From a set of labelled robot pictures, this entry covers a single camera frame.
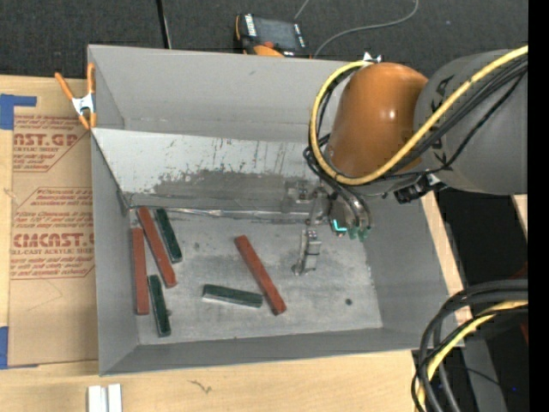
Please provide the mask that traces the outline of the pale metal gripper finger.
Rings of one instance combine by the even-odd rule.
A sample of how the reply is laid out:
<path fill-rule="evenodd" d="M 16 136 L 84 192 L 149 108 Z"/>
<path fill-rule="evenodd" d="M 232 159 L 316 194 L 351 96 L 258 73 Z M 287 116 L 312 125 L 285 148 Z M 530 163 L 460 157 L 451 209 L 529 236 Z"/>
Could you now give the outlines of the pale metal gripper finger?
<path fill-rule="evenodd" d="M 318 238 L 317 231 L 307 228 L 302 232 L 299 258 L 292 266 L 292 272 L 296 276 L 303 276 L 317 269 L 317 261 L 320 256 L 322 241 Z"/>
<path fill-rule="evenodd" d="M 305 212 L 311 204 L 310 187 L 306 181 L 292 180 L 285 184 L 284 197 L 281 200 L 281 212 L 284 214 Z"/>

